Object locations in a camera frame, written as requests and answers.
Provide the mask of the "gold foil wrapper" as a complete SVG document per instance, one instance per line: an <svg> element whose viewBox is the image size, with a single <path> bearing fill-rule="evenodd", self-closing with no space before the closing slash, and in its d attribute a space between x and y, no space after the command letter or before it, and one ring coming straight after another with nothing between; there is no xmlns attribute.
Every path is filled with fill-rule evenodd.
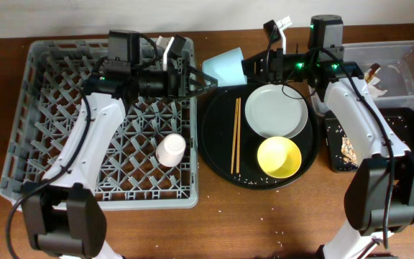
<svg viewBox="0 0 414 259"><path fill-rule="evenodd" d="M367 83L370 83L372 79L375 77L377 72L380 70L381 66L378 63L372 64L365 72L364 72L364 80Z"/></svg>

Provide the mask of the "pink plastic cup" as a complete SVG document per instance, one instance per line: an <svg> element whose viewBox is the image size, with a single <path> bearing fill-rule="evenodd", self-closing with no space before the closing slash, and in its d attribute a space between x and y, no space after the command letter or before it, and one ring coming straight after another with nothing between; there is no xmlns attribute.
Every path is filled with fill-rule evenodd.
<svg viewBox="0 0 414 259"><path fill-rule="evenodd" d="M167 135L157 146L156 159L166 167L175 167L183 159L185 139L176 133Z"/></svg>

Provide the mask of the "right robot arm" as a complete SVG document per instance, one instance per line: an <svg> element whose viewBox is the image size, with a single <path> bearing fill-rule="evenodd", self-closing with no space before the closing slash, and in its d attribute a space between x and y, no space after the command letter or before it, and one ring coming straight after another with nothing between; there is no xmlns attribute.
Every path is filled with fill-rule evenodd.
<svg viewBox="0 0 414 259"><path fill-rule="evenodd" d="M414 224L414 152L374 104L360 67L344 60L343 29L340 16L315 15L306 53L267 49L242 62L244 75L256 81L306 81L354 146L359 167L344 196L346 221L319 247L319 258L365 258Z"/></svg>

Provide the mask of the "peanut shells and rice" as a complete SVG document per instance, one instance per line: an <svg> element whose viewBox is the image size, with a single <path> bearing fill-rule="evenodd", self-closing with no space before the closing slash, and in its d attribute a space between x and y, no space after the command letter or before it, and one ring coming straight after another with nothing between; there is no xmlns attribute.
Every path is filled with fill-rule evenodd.
<svg viewBox="0 0 414 259"><path fill-rule="evenodd" d="M341 154L345 163L351 163L352 165L358 166L357 154L348 137L342 137L341 139Z"/></svg>

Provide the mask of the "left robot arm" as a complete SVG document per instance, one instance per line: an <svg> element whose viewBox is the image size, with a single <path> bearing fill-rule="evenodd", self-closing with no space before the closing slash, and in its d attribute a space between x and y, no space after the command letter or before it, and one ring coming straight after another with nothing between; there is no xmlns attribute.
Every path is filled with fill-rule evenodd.
<svg viewBox="0 0 414 259"><path fill-rule="evenodd" d="M27 182L13 205L21 211L30 246L59 258L115 258L106 242L106 216L94 197L100 167L114 133L141 97L181 101L217 87L218 81L182 59L185 39L172 37L140 56L140 32L109 32L80 90L81 107L55 163L38 183Z"/></svg>

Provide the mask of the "light blue plastic cup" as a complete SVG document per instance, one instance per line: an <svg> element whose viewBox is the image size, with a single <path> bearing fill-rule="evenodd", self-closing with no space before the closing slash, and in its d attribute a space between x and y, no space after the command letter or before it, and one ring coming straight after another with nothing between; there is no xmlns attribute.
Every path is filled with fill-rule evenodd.
<svg viewBox="0 0 414 259"><path fill-rule="evenodd" d="M217 80L218 87L240 86L247 84L240 47L203 61L202 71Z"/></svg>

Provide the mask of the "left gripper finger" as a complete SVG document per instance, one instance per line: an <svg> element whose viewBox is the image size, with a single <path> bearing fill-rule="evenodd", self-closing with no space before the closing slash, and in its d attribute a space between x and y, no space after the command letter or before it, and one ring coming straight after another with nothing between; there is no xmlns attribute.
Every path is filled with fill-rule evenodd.
<svg viewBox="0 0 414 259"><path fill-rule="evenodd" d="M193 78L196 80L209 80L210 76L205 74L203 71L198 70L197 68L194 68L191 65L187 65L187 73L189 78Z"/></svg>
<svg viewBox="0 0 414 259"><path fill-rule="evenodd" d="M178 99L189 99L199 96L218 87L217 81L207 81L204 83L198 81L187 81L182 83L178 89Z"/></svg>

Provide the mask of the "white tissue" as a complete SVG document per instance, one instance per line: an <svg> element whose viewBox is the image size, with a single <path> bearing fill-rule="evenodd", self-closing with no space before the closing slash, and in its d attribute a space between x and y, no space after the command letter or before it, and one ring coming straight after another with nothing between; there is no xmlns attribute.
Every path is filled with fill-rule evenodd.
<svg viewBox="0 0 414 259"><path fill-rule="evenodd" d="M378 97L384 96L387 93L387 90L381 90L379 88L376 87L376 85L380 82L380 79L377 77L373 77L368 83L367 83L367 88L368 88L368 92L369 95L373 98L376 99Z"/></svg>

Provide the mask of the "yellow bowl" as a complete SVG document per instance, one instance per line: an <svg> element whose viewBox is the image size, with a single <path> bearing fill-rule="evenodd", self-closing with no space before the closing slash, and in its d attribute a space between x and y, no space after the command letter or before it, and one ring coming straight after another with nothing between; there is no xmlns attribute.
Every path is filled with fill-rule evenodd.
<svg viewBox="0 0 414 259"><path fill-rule="evenodd" d="M257 161L261 170L273 178L289 178L302 165L299 147L286 137L270 137L257 150Z"/></svg>

